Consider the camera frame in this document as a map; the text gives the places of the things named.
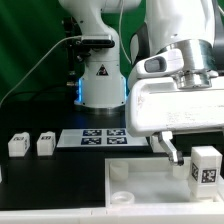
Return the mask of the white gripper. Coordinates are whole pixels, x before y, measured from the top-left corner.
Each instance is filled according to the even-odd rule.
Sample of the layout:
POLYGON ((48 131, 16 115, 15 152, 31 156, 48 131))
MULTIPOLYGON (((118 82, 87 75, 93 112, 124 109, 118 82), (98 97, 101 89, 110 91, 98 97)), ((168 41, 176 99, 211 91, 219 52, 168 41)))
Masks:
POLYGON ((125 112, 130 135, 148 137, 159 133, 159 144, 170 163, 182 166, 182 152, 171 142, 173 134, 224 128, 224 77, 212 79, 211 88, 185 90, 178 89, 171 77, 139 80, 129 93, 125 112))

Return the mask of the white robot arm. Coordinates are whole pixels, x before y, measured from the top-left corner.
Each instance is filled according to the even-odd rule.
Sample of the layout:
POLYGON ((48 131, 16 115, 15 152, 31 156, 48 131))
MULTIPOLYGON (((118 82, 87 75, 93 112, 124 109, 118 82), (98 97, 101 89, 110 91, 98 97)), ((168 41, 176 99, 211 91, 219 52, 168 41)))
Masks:
POLYGON ((80 106, 124 107, 133 136, 156 136, 173 164, 183 159, 171 143, 175 134, 224 127, 224 40, 217 0, 58 0, 76 20, 76 44, 85 63, 80 106), (131 40, 132 71, 120 73, 117 32, 105 13, 144 3, 144 23, 131 40))

